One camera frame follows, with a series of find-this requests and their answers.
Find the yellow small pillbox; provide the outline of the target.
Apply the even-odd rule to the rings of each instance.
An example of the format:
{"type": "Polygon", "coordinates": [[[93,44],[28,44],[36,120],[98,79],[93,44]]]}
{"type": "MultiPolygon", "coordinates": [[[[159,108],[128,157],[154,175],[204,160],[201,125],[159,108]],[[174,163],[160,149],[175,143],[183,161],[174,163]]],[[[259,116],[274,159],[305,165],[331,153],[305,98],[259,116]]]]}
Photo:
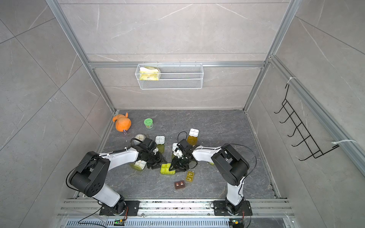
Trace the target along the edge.
{"type": "Polygon", "coordinates": [[[193,180],[194,180],[194,172],[188,171],[185,180],[187,182],[193,182],[193,180]]]}

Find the large green six-cell pillbox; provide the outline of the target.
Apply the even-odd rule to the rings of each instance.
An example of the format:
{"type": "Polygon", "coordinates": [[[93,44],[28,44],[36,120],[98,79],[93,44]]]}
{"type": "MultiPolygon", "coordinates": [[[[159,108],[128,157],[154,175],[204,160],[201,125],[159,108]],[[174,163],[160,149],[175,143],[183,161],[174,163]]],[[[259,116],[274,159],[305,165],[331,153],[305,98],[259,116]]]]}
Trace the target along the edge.
{"type": "Polygon", "coordinates": [[[171,170],[170,171],[170,167],[171,167],[170,163],[162,164],[160,173],[162,175],[175,175],[176,170],[171,170]]]}

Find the brown small pillbox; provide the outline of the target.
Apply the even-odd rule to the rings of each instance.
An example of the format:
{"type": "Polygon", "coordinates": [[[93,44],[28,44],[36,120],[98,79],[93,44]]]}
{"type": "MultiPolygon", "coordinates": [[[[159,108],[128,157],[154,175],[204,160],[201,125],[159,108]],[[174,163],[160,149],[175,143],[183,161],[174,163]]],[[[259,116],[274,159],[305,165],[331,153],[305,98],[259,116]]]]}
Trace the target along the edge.
{"type": "Polygon", "coordinates": [[[185,188],[186,184],[184,180],[174,182],[174,187],[176,190],[185,188]]]}

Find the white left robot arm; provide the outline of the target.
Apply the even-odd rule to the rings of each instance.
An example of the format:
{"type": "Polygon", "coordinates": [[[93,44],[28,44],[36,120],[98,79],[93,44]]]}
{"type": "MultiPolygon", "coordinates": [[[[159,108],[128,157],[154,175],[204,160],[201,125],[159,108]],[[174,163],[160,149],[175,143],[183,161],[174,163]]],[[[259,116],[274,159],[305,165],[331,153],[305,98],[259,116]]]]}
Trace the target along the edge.
{"type": "Polygon", "coordinates": [[[150,138],[139,140],[132,138],[122,150],[98,154],[86,153],[81,162],[66,177],[69,188],[82,192],[114,210],[124,208],[124,198],[105,184],[110,170],[127,163],[146,162],[148,169],[158,169],[166,163],[157,150],[157,144],[150,138]]]}

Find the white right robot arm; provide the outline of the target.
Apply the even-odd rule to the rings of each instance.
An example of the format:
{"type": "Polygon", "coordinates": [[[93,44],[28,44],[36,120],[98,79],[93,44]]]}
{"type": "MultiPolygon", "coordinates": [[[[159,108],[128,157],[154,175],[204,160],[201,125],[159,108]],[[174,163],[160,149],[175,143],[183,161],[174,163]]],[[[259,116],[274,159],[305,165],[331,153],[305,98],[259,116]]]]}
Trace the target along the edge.
{"type": "Polygon", "coordinates": [[[227,182],[226,203],[231,210],[242,205],[243,184],[249,175],[250,165],[247,160],[234,148],[235,144],[224,144],[219,147],[204,147],[191,145],[183,139],[176,144],[174,158],[169,170],[185,172],[191,169],[191,162],[213,163],[221,176],[227,182]]]}

